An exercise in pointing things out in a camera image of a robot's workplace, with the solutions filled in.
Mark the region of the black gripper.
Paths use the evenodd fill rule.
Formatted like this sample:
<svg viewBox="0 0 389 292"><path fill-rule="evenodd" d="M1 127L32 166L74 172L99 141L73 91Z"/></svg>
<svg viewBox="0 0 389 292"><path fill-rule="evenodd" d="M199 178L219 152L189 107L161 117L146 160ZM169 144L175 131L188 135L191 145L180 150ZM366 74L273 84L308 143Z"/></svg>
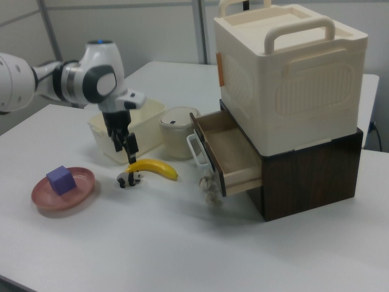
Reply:
<svg viewBox="0 0 389 292"><path fill-rule="evenodd" d="M129 110L115 113L102 113L108 136L111 138L116 152L123 149L122 137L125 137L125 148L129 164L136 162L136 153L139 151L136 135L128 132L131 123Z"/></svg>

